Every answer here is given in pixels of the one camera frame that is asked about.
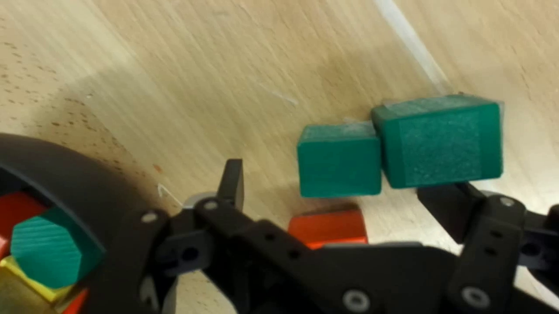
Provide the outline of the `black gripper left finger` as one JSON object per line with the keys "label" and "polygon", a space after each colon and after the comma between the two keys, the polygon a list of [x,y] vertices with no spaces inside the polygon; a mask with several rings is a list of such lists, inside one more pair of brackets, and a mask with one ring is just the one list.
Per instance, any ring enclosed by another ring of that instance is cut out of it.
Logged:
{"label": "black gripper left finger", "polygon": [[245,171],[242,158],[226,162],[217,195],[230,205],[242,209],[245,202]]}

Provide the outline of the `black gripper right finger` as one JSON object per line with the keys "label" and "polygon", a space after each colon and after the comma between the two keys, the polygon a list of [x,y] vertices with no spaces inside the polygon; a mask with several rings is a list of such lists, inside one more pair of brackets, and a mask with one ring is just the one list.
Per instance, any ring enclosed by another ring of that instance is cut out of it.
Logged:
{"label": "black gripper right finger", "polygon": [[486,195],[472,183],[451,183],[422,186],[418,198],[455,242],[464,242]]}

